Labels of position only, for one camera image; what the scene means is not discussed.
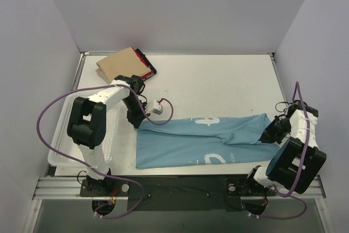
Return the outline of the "light blue t shirt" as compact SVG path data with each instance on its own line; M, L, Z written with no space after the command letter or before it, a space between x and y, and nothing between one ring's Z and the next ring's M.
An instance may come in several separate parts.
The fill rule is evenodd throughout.
M136 168L240 164L271 160L279 150L260 137L268 116L186 118L163 126L143 122L136 135Z

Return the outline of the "white perforated plastic basket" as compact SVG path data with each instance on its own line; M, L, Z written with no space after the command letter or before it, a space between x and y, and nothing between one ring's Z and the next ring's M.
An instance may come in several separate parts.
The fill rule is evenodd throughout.
M110 95L93 100L93 91L66 97L51 142L48 161L53 166L80 168L84 162L96 167L98 161L111 163L117 144L121 101Z

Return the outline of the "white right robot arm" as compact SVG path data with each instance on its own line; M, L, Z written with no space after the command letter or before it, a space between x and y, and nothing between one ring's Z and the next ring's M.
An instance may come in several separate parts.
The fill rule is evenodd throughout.
M244 190L257 195L284 187L303 194L327 159L316 142L317 120L318 110L300 100L290 103L283 114L275 116L259 141L281 147L267 167L259 165L252 169L243 181Z

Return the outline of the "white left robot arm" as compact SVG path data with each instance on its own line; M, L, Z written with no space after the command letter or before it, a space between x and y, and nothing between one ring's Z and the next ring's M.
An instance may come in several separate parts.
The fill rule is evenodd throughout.
M111 175L111 170L105 161L101 145L107 130L107 111L123 101L127 107L127 119L135 128L145 119L145 104L139 104L136 99L145 87L141 77L119 75L112 83L113 87L105 88L92 96L75 98L67 128L67 134L78 145L83 160L98 172L107 175Z

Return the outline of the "beige folded t shirt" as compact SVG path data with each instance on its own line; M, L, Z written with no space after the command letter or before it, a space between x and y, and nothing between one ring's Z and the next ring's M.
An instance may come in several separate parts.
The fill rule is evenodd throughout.
M96 65L96 73L107 83L111 83L119 75L144 77L152 72L132 47L113 53L97 61Z

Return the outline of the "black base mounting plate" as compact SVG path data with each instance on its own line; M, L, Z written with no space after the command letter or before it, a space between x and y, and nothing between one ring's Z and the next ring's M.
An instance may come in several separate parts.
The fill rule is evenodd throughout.
M266 205L270 190L249 184L246 175L124 176L107 179L103 186L82 180L81 197L109 200L128 199L136 211L242 211L242 198Z

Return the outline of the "aluminium front rail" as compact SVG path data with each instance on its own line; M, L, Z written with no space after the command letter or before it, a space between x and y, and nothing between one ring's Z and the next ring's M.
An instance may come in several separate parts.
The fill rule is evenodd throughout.
M81 198L80 189L75 177L41 177L33 200L75 200Z

